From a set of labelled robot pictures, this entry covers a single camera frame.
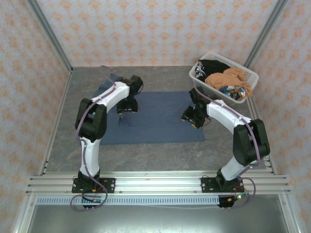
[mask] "floral wallpaper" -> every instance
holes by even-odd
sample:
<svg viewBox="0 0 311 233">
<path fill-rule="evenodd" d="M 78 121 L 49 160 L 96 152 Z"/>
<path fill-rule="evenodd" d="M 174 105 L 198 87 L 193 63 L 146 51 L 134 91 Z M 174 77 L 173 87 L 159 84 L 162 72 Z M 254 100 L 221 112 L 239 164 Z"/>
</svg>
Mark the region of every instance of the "floral wallpaper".
<svg viewBox="0 0 311 233">
<path fill-rule="evenodd" d="M 68 72 L 25 0 L 0 1 L 0 232 L 39 171 Z"/>
<path fill-rule="evenodd" d="M 300 217 L 311 232 L 310 3 L 291 0 L 252 70 L 255 102 L 264 120 L 278 172 L 290 175 Z"/>
<path fill-rule="evenodd" d="M 277 0 L 38 0 L 73 67 L 247 59 Z"/>
</svg>

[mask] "laundry basket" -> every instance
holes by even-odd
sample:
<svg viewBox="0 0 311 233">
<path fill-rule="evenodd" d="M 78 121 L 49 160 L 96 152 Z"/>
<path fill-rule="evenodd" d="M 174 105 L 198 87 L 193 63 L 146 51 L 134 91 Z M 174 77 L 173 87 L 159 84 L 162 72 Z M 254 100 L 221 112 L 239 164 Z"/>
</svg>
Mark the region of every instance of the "laundry basket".
<svg viewBox="0 0 311 233">
<path fill-rule="evenodd" d="M 254 87 L 256 86 L 256 84 L 258 82 L 258 79 L 259 79 L 258 74 L 256 74 L 255 72 L 253 72 L 253 71 L 241 66 L 240 64 L 235 63 L 235 62 L 233 62 L 233 61 L 231 61 L 231 60 L 229 60 L 229 59 L 227 59 L 227 58 L 225 58 L 219 54 L 216 54 L 214 52 L 209 52 L 209 53 L 205 54 L 203 57 L 201 57 L 200 60 L 204 60 L 204 59 L 217 60 L 217 61 L 220 61 L 222 63 L 227 64 L 230 67 L 235 67 L 235 68 L 240 68 L 240 69 L 245 70 L 246 71 L 245 76 L 247 79 L 247 83 L 251 86 L 252 90 L 254 89 Z M 197 65 L 198 65 L 198 62 L 192 67 L 192 69 L 189 72 L 189 75 L 192 78 L 193 84 L 196 86 L 202 87 L 205 94 L 207 94 L 211 98 L 216 97 L 218 99 L 221 99 L 226 104 L 229 104 L 229 105 L 235 105 L 237 103 L 244 103 L 245 102 L 247 97 L 243 98 L 240 101 L 235 100 L 235 99 L 231 98 L 230 96 L 226 96 L 224 93 L 216 90 L 215 88 L 213 88 L 213 87 L 207 85 L 206 83 L 202 82 L 201 80 L 197 79 L 195 77 L 195 68 Z"/>
</svg>

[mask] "blue cloth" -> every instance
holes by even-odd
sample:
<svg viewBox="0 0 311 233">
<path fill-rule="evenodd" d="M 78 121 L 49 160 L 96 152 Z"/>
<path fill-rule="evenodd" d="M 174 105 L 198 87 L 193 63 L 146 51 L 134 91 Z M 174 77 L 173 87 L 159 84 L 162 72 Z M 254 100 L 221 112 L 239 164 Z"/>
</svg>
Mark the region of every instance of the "blue cloth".
<svg viewBox="0 0 311 233">
<path fill-rule="evenodd" d="M 110 86 L 110 82 L 102 84 L 94 97 Z M 118 115 L 116 106 L 108 112 L 107 130 L 101 145 L 205 140 L 202 128 L 196 129 L 180 119 L 186 108 L 192 105 L 187 91 L 141 92 L 135 99 L 138 102 L 137 113 Z"/>
</svg>

